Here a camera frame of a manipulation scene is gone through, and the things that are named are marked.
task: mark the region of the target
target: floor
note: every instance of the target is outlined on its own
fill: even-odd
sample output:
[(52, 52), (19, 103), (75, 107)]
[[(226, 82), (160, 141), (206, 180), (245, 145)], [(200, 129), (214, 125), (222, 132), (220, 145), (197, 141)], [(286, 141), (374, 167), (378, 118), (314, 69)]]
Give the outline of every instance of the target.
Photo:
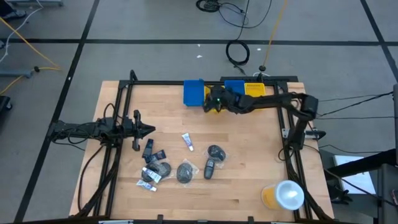
[[(228, 2), (242, 8), (246, 5), (243, 0)], [(63, 71), (42, 71), (23, 79), (6, 94), (14, 107), (0, 130), (0, 223), (14, 221), (49, 122), (53, 115), (58, 118), (54, 113), (57, 104), (62, 107), (56, 110), (59, 119), (87, 122), (93, 119), (101, 82), (127, 79), (130, 69), (141, 80), (241, 76), (225, 56), (226, 40), (235, 39), (239, 28), (225, 23), (218, 13), (199, 11), (195, 0), (64, 3), (63, 7), (45, 5), (20, 30)], [(283, 1), (274, 0), (259, 27), (243, 30), (241, 40), (247, 40), (251, 50), (250, 60), (243, 66), (248, 75), (257, 72), (264, 60), (264, 40), (269, 39), (282, 5)], [(251, 1), (249, 25), (261, 20), (267, 6), (268, 0)], [(298, 76), (307, 93), (320, 100), (391, 91), (398, 78), (394, 61), (398, 59), (397, 7), (394, 0), (288, 0), (266, 72)], [(23, 8), (29, 12), (35, 9)], [(235, 14), (225, 13), (239, 22)], [(10, 30), (0, 25), (0, 39), (9, 34)], [(232, 46), (233, 58), (242, 60), (243, 55), (242, 49)], [(14, 36), (0, 69), (30, 70), (34, 66), (49, 63)], [(0, 89), (11, 81), (0, 78)], [(70, 84), (67, 95), (61, 95), (64, 83), (66, 87)], [(319, 112), (357, 101), (320, 103)], [(392, 115), (392, 97), (387, 96), (330, 117)], [(315, 124), (327, 132), (320, 145), (333, 144), (352, 152), (394, 147), (392, 119), (330, 119)], [(329, 147), (325, 150), (344, 154)], [(50, 145), (24, 221), (67, 217), (82, 158), (79, 150)], [(369, 217), (347, 212), (342, 206), (335, 207), (335, 215), (344, 221), (372, 223)]]

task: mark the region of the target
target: black metal frame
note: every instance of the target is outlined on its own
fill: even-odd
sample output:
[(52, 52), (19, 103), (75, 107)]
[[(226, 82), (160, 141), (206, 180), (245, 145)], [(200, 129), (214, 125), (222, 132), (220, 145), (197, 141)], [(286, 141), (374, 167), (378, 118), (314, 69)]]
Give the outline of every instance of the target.
[[(224, 80), (245, 80), (247, 82), (259, 82), (258, 78), (256, 77), (222, 77), (220, 81), (215, 81), (215, 82), (205, 82), (206, 85), (223, 85), (223, 81)], [(287, 93), (288, 89), (287, 89), (287, 82), (297, 82), (298, 79), (297, 77), (264, 77), (263, 78), (263, 83), (265, 84), (265, 86), (271, 86), (274, 89), (274, 94), (279, 94), (279, 88), (284, 92)], [(128, 116), (128, 112), (129, 112), (129, 105), (130, 105), (130, 100), (131, 100), (131, 95), (132, 95), (132, 88), (134, 85), (183, 85), (183, 81), (140, 81), (137, 79), (137, 77), (135, 76), (134, 72), (132, 71), (131, 73), (131, 79), (130, 80), (120, 80), (119, 81), (119, 86), (118, 86), (118, 93), (116, 95), (116, 99), (115, 99), (115, 111), (113, 114), (113, 119), (117, 119), (118, 118), (118, 111), (120, 109), (121, 106), (121, 96), (122, 93), (124, 91), (125, 88), (127, 88), (127, 93), (126, 93), (126, 100), (124, 102), (124, 108), (123, 108), (123, 115), (122, 117), (125, 118)], [(279, 125), (280, 125), (280, 135), (281, 135), (281, 140), (282, 142), (285, 141), (282, 137), (282, 128), (285, 128), (285, 120), (284, 120), (284, 115), (283, 115), (283, 111), (281, 107), (276, 108), (277, 112), (278, 112), (278, 120), (279, 120)], [(287, 116), (288, 116), (288, 120), (289, 120), (289, 126), (290, 128), (294, 127), (294, 120), (293, 120), (293, 116), (287, 112)], [(121, 148), (122, 148), (122, 142), (120, 142), (120, 144), (118, 144), (119, 146), (116, 148), (116, 155), (120, 155), (121, 153)], [(108, 166), (109, 166), (109, 160), (111, 157), (111, 151), (112, 148), (111, 147), (107, 147), (106, 148), (106, 152), (104, 155), (104, 161), (103, 161), (103, 167), (101, 170), (101, 175), (100, 175), (100, 179), (99, 182), (102, 183), (106, 172), (108, 170)], [(285, 157), (289, 157), (289, 151), (290, 149), (285, 147), (284, 144), (284, 155)], [(305, 183), (305, 176), (304, 176), (304, 171), (303, 171), (303, 165), (302, 165), (302, 160), (301, 160), (301, 155), (300, 155), (300, 151), (295, 151), (295, 163), (297, 166), (297, 171), (298, 171), (298, 176), (300, 178), (301, 183), (306, 186)], [(119, 159), (120, 156), (115, 156), (115, 159), (117, 159), (117, 164), (119, 165)], [(107, 202), (106, 202), (106, 209), (105, 209), (105, 216), (106, 217), (110, 217), (111, 216), (111, 211), (112, 211), (112, 204), (113, 204), (113, 198), (114, 198), (114, 191), (115, 191), (115, 186), (116, 186), (116, 179), (117, 179), (117, 173), (116, 175), (113, 177), (110, 186), (109, 186), (109, 192), (108, 192), (108, 198), (107, 198)], [(98, 202), (96, 203), (95, 207), (94, 207), (94, 212), (93, 215), (99, 215), (100, 212), (100, 207), (101, 207), (101, 198), (98, 200)], [(308, 202), (304, 202), (304, 211), (305, 211), (305, 216), (306, 218), (309, 218), (310, 220), (312, 220), (312, 211), (311, 208), (308, 204)], [(300, 217), (299, 211), (296, 210), (294, 211), (294, 218), (295, 218), (295, 222), (299, 221), (299, 220), (305, 220), (302, 219)], [(144, 222), (144, 223), (150, 223), (150, 222), (154, 222), (154, 223), (159, 223), (159, 218), (158, 220), (134, 220), (134, 222)], [(185, 223), (197, 223), (197, 220), (190, 220), (190, 221), (184, 221)], [(248, 217), (248, 222), (249, 223), (258, 223), (258, 222), (254, 222), (254, 218), (253, 217)], [(217, 223), (238, 223), (238, 222), (217, 222)]]

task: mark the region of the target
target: yellow cable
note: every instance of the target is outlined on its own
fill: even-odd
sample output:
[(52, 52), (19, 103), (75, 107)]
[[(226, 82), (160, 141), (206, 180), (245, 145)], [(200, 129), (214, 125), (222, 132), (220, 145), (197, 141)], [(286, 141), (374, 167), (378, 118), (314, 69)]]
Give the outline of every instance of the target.
[[(52, 67), (40, 67), (39, 70), (60, 70), (59, 68), (52, 68)], [(10, 84), (8, 84), (7, 87), (5, 87), (5, 89), (3, 89), (2, 91), (0, 91), (0, 95), (3, 95), (5, 92), (7, 92), (8, 89), (10, 89), (15, 83), (18, 82), (18, 80), (20, 80), (23, 77), (23, 75), (18, 76), (16, 79), (14, 79), (14, 81), (12, 81)]]
[(48, 62), (50, 62), (52, 65), (54, 65), (56, 68), (60, 68), (59, 65), (57, 65), (56, 63), (52, 62), (48, 57), (46, 57), (45, 55), (43, 55), (42, 53), (40, 53), (35, 47), (33, 47), (27, 40), (25, 40), (25, 38), (23, 36), (21, 36), (18, 31), (16, 31), (14, 28), (12, 28), (12, 26), (10, 26), (10, 24), (8, 24), (2, 17), (0, 17), (1, 22), (3, 22), (6, 26), (8, 26), (8, 28), (10, 28), (12, 31), (14, 31), (29, 47), (31, 47), (32, 50), (34, 50), (37, 54), (39, 54), (40, 56), (42, 56), (44, 59), (46, 59)]
[(272, 33), (271, 33), (271, 37), (269, 38), (268, 48), (267, 48), (267, 53), (266, 53), (266, 59), (264, 60), (264, 63), (262, 64), (263, 66), (266, 66), (266, 63), (268, 61), (269, 52), (271, 50), (271, 43), (272, 43), (272, 40), (273, 40), (274, 35), (276, 33), (276, 30), (278, 29), (279, 22), (280, 22), (280, 20), (282, 20), (282, 16), (284, 14), (286, 6), (287, 6), (287, 0), (284, 1), (284, 5), (282, 6), (282, 9), (280, 10), (279, 15), (278, 15), (278, 20), (276, 20), (275, 26), (274, 26), (274, 28), (272, 30)]

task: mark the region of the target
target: toothpaste tube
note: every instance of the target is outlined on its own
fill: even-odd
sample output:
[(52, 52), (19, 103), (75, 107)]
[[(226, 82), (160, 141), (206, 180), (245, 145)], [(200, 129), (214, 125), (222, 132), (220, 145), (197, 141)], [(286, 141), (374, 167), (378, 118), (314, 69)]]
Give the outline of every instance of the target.
[(187, 144), (189, 150), (191, 150), (191, 152), (193, 151), (193, 146), (192, 146), (192, 141), (189, 138), (189, 134), (185, 133), (182, 135), (182, 138), (184, 139), (185, 143)]
[(145, 188), (147, 190), (150, 190), (150, 191), (156, 191), (157, 190), (156, 187), (152, 186), (151, 184), (148, 184), (147, 182), (145, 182), (143, 180), (138, 180), (136, 185), (137, 186), (141, 186), (141, 187), (143, 187), (143, 188)]
[(156, 161), (161, 159), (166, 159), (166, 153), (164, 153), (163, 149), (160, 150), (159, 152), (156, 152), (155, 154), (145, 157), (145, 162), (150, 163), (151, 161)]
[(151, 177), (151, 178), (156, 182), (156, 184), (159, 183), (159, 181), (160, 181), (161, 178), (162, 178), (161, 175), (155, 173), (154, 171), (152, 171), (152, 170), (150, 170), (150, 169), (147, 169), (146, 167), (143, 167), (142, 170), (143, 170), (146, 174), (148, 174), (148, 176)]

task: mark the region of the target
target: wooden table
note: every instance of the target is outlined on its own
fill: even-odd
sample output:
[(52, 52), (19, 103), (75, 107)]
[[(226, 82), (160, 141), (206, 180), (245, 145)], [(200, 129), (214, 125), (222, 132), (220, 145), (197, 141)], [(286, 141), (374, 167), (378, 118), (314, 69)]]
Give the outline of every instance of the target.
[[(117, 87), (118, 82), (103, 82), (94, 119), (102, 117), (104, 107), (114, 102)], [(267, 95), (274, 94), (272, 88), (266, 91)], [(303, 83), (289, 83), (289, 91), (304, 92)], [(257, 222), (294, 221), (293, 212), (269, 210), (260, 198), (262, 188), (287, 179), (285, 164), (277, 158), (282, 148), (277, 110), (270, 108), (249, 114), (204, 113), (201, 108), (187, 108), (182, 97), (183, 86), (134, 85), (129, 116), (139, 109), (142, 122), (156, 127), (155, 132), (140, 140), (141, 148), (148, 138), (152, 138), (153, 152), (164, 149), (174, 171), (188, 159), (200, 168), (199, 173), (188, 187), (178, 183), (176, 176), (159, 183), (156, 192), (138, 187), (136, 183), (146, 163), (141, 157), (142, 151), (132, 150), (132, 139), (126, 139), (111, 218), (153, 220), (163, 214), (165, 220), (246, 221), (248, 216), (253, 216)], [(183, 133), (190, 133), (193, 152), (185, 145), (181, 137)], [(222, 169), (215, 170), (211, 180), (205, 180), (205, 151), (212, 144), (221, 146), (228, 158)], [(306, 140), (305, 144), (317, 147), (314, 140)], [(98, 141), (88, 142), (82, 168), (98, 148)], [(86, 170), (82, 204), (98, 186), (104, 152), (103, 149)], [(309, 192), (326, 214), (333, 217), (320, 155), (307, 147), (301, 155)], [(77, 189), (70, 214), (78, 211)], [(104, 200), (100, 214), (104, 213)]]

